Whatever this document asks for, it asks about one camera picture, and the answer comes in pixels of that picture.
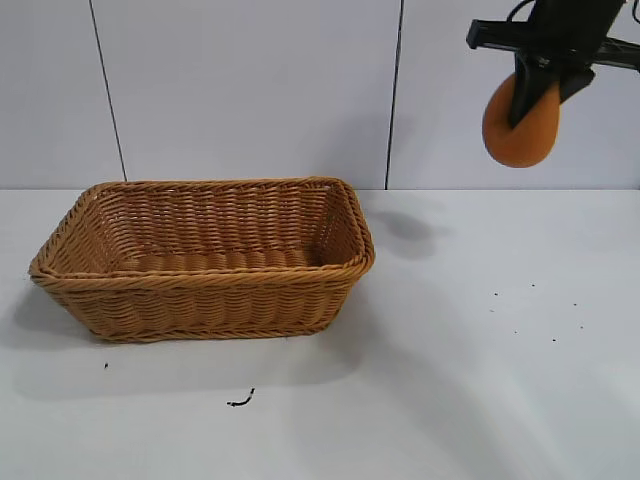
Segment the white table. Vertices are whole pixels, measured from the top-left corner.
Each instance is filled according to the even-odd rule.
[[[363,192],[328,331],[146,346],[30,285],[77,194],[0,192],[0,478],[640,478],[640,192]]]

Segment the orange sponge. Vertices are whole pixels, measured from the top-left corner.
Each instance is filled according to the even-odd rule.
[[[503,165],[532,167],[551,152],[560,123],[560,88],[556,83],[540,98],[515,128],[509,111],[515,90],[515,74],[491,97],[482,119],[482,137],[491,156]]]

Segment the black wire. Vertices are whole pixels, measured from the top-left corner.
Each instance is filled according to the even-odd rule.
[[[507,16],[507,22],[511,22],[513,21],[513,17],[516,16],[516,13],[518,13],[520,10],[522,10],[522,7],[528,5],[531,2],[534,2],[535,0],[522,0],[518,5],[516,5],[513,10],[511,10],[511,13]]]
[[[640,0],[635,0],[633,2],[633,10],[631,10],[631,15],[633,15],[633,19],[640,23],[640,18],[638,17],[638,3],[640,3]]]

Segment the woven basket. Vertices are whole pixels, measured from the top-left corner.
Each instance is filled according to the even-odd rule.
[[[326,328],[373,260],[340,180],[132,182],[84,192],[29,273],[106,340],[260,338]]]

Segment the white wall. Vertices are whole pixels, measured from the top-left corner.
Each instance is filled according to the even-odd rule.
[[[406,0],[391,188],[640,186],[640,76],[630,70],[597,68],[565,104],[557,146],[539,166],[512,170],[486,154],[482,114],[513,60],[472,51],[465,38],[473,18],[503,19],[516,3]],[[640,42],[630,4],[611,35]]]
[[[399,0],[95,0],[129,179],[382,188]]]
[[[121,180],[87,0],[0,5],[0,188]]]

